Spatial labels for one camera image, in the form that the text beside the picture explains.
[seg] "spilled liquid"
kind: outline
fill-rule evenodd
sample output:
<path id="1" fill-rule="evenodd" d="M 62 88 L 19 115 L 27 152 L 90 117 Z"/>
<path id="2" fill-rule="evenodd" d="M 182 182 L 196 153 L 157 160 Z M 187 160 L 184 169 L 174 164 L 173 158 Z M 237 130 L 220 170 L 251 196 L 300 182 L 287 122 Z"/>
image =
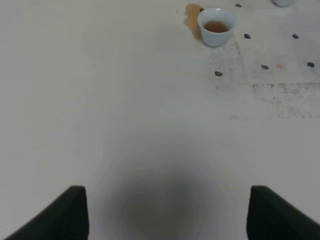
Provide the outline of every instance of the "spilled liquid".
<path id="1" fill-rule="evenodd" d="M 198 24 L 198 15 L 201 12 L 200 9 L 203 9 L 203 7 L 199 4 L 188 4 L 185 7 L 186 19 L 183 21 L 184 25 L 186 25 L 190 29 L 194 39 L 197 41 L 202 40 L 201 29 Z"/>

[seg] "white surface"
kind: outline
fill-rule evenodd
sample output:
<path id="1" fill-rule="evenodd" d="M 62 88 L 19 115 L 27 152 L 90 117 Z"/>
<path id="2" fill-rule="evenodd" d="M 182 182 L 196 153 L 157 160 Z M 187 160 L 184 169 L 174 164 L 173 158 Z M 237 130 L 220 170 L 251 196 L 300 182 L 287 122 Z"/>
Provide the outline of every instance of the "white surface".
<path id="1" fill-rule="evenodd" d="M 220 21 L 227 25 L 226 32 L 212 32 L 204 28 L 204 25 L 210 21 Z M 220 8 L 207 8 L 203 10 L 198 16 L 198 23 L 201 27 L 202 40 L 210 47 L 217 47 L 224 44 L 234 27 L 237 24 L 237 19 L 232 12 Z"/>
<path id="2" fill-rule="evenodd" d="M 161 163 L 167 142 L 215 195 L 210 239 L 246 239 L 251 185 L 320 222 L 320 2 L 203 0 L 239 21 L 215 49 L 184 26 L 188 3 L 0 2 L 1 239 L 70 185 L 87 188 L 90 240 L 119 239 L 121 163 Z"/>

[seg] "brown liquid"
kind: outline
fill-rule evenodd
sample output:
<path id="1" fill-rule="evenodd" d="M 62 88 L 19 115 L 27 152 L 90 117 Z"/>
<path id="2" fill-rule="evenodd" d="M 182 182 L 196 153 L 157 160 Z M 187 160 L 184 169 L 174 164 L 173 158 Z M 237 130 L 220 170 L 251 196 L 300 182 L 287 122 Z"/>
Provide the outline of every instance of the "brown liquid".
<path id="1" fill-rule="evenodd" d="M 216 20 L 208 21 L 203 27 L 213 33 L 225 33 L 229 30 L 226 24 L 224 24 L 222 21 Z"/>
<path id="2" fill-rule="evenodd" d="M 201 28 L 198 24 L 198 15 L 201 12 L 200 9 L 202 8 L 202 6 L 195 3 L 190 3 L 185 7 L 186 19 L 183 21 L 184 25 L 191 30 L 194 39 L 197 41 L 202 39 Z"/>

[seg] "cup rim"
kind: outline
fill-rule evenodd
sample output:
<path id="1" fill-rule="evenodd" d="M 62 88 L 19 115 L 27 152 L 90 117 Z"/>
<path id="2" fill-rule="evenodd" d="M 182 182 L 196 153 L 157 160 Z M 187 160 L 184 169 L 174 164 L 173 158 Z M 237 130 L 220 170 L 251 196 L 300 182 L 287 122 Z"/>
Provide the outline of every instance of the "cup rim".
<path id="1" fill-rule="evenodd" d="M 209 30 L 205 29 L 204 26 L 200 23 L 200 18 L 205 12 L 212 11 L 212 10 L 224 11 L 224 12 L 227 12 L 227 13 L 231 14 L 234 17 L 234 21 L 235 21 L 234 26 L 232 28 L 230 28 L 228 31 L 224 31 L 224 32 L 214 32 L 214 31 L 209 31 Z M 237 24 L 237 18 L 236 18 L 235 14 L 233 12 L 225 10 L 225 9 L 222 9 L 222 8 L 219 8 L 219 7 L 209 7 L 209 8 L 204 9 L 202 12 L 199 13 L 197 21 L 198 21 L 198 25 L 200 26 L 200 28 L 202 30 L 204 30 L 207 33 L 217 34 L 217 35 L 230 33 L 235 28 L 235 26 Z"/>

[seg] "white cup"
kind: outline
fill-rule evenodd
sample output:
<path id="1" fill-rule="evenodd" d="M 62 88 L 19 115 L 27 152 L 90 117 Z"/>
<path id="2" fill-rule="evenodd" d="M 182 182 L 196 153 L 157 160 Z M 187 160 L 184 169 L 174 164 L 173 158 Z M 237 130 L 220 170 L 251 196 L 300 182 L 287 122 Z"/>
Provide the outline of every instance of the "white cup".
<path id="1" fill-rule="evenodd" d="M 204 28 L 204 25 L 210 21 L 220 21 L 226 24 L 228 31 L 212 32 Z M 237 24 L 235 15 L 221 8 L 207 8 L 200 12 L 198 16 L 198 24 L 201 28 L 202 40 L 209 47 L 217 47 L 224 44 L 230 37 L 232 30 Z"/>

